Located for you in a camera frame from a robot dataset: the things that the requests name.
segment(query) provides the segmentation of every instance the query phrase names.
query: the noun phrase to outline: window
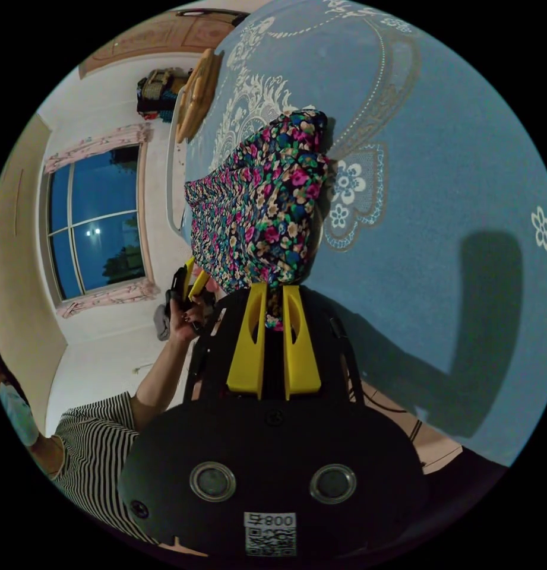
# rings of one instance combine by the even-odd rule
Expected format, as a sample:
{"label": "window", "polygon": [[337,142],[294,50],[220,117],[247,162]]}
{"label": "window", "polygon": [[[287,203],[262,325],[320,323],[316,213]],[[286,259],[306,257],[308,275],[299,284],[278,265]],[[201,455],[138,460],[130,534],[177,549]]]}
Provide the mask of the window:
{"label": "window", "polygon": [[49,179],[48,239],[62,299],[145,276],[137,221],[139,146],[69,164]]}

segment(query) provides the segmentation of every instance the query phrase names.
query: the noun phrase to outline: window frame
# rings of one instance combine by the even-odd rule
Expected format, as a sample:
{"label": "window frame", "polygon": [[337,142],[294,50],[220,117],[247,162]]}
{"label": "window frame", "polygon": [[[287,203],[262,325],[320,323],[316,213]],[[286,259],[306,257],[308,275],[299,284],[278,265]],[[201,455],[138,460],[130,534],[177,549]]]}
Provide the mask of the window frame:
{"label": "window frame", "polygon": [[[138,281],[141,281],[145,278],[148,278],[150,281],[153,281],[152,279],[152,268],[150,265],[150,258],[148,256],[148,246],[147,246],[147,236],[146,236],[146,225],[144,222],[144,170],[145,170],[145,162],[146,162],[146,148],[147,148],[147,143],[142,142],[142,143],[133,143],[133,144],[128,144],[128,145],[121,145],[120,147],[117,148],[127,148],[127,147],[138,147],[138,157],[137,157],[137,180],[136,180],[136,189],[135,189],[135,203],[136,203],[136,209],[134,210],[126,210],[126,211],[120,211],[117,212],[116,214],[107,214],[105,216],[98,216],[96,218],[92,218],[83,222],[78,222],[76,224],[70,224],[71,220],[72,220],[72,212],[71,212],[71,197],[72,197],[72,190],[73,190],[73,177],[74,177],[74,172],[75,172],[75,164],[79,161],[75,161],[72,162],[69,165],[69,179],[68,179],[68,204],[67,204],[67,227],[64,227],[62,229],[56,230],[54,232],[50,231],[50,208],[49,208],[49,200],[50,200],[50,196],[51,196],[51,180],[52,180],[52,175],[53,173],[50,174],[44,174],[43,175],[43,179],[42,179],[42,198],[43,200],[41,200],[40,204],[41,204],[41,210],[40,212],[43,214],[43,216],[40,215],[40,221],[43,222],[41,225],[41,229],[43,231],[40,231],[40,243],[42,243],[42,253],[45,256],[45,260],[44,260],[44,269],[45,269],[45,276],[46,276],[46,281],[48,284],[48,288],[50,289],[50,294],[52,296],[52,300],[56,306],[56,308],[59,308],[61,306],[64,305],[70,305],[74,302],[78,302],[80,300],[83,300],[87,297],[96,295],[98,293],[103,293],[103,292],[108,292],[111,290],[115,290],[118,289],[122,286],[131,284],[131,283],[137,283]],[[77,253],[76,251],[74,251],[74,236],[73,236],[73,228],[89,223],[91,221],[96,221],[96,220],[101,220],[101,219],[106,219],[109,217],[115,217],[115,216],[120,216],[122,214],[125,213],[136,213],[137,215],[137,231],[138,231],[138,240],[139,240],[139,246],[140,246],[140,250],[141,250],[141,257],[143,260],[143,268],[144,268],[144,273],[145,273],[145,277],[141,277],[139,279],[129,279],[126,281],[120,281],[118,283],[114,283],[114,284],[110,284],[110,285],[104,285],[103,287],[98,287],[96,289],[90,289],[88,291],[85,291],[85,288],[83,286],[83,278],[81,276],[81,271],[79,268],[79,263],[77,260]],[[57,235],[61,232],[70,232],[70,236],[69,236],[69,247],[71,249],[71,261],[73,263],[73,267],[74,267],[74,271],[75,271],[75,278],[77,280],[77,283],[79,285],[80,288],[80,292],[81,294],[78,295],[77,297],[69,297],[67,299],[64,299],[62,297],[62,287],[59,285],[59,281],[58,281],[58,276],[57,276],[57,271],[55,268],[55,264],[53,262],[53,255],[52,255],[52,247],[51,247],[51,241],[50,238],[53,237],[54,235]]]}

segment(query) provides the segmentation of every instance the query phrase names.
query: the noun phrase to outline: beige wall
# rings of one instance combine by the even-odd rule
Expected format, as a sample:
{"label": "beige wall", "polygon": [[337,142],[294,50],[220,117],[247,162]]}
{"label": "beige wall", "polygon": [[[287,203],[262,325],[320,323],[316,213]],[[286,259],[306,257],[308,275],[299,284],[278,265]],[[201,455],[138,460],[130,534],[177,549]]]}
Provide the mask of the beige wall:
{"label": "beige wall", "polygon": [[49,391],[67,346],[37,263],[36,196],[49,130],[36,115],[0,178],[0,351],[45,429]]}

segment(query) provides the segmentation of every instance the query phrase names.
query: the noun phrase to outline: curtain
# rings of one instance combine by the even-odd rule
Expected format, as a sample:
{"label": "curtain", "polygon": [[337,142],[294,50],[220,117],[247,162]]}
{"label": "curtain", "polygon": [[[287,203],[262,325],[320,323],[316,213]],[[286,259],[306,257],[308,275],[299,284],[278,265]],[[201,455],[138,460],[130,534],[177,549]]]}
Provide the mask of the curtain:
{"label": "curtain", "polygon": [[109,289],[108,291],[87,295],[82,299],[78,299],[69,305],[59,308],[57,314],[64,319],[68,319],[81,311],[86,311],[93,307],[153,300],[159,293],[160,289],[147,278],[144,278],[135,283],[123,285],[117,289]]}
{"label": "curtain", "polygon": [[50,156],[46,161],[44,172],[51,174],[66,164],[71,164],[96,154],[103,154],[115,148],[147,142],[150,140],[150,133],[150,125],[140,123],[138,125],[119,127],[102,137],[87,137],[75,146]]}

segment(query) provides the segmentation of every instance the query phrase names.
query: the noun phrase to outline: camera lens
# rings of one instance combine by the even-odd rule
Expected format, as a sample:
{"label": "camera lens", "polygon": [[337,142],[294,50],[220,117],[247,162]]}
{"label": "camera lens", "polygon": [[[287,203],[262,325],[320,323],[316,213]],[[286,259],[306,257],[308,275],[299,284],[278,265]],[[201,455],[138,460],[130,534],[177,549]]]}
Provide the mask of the camera lens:
{"label": "camera lens", "polygon": [[311,496],[325,505],[346,501],[355,492],[356,476],[345,465],[332,464],[321,467],[311,479]]}
{"label": "camera lens", "polygon": [[227,489],[227,478],[218,469],[204,469],[198,476],[200,489],[212,497],[222,496]]}
{"label": "camera lens", "polygon": [[192,470],[190,488],[205,501],[226,501],[235,493],[236,478],[225,465],[207,461]]}

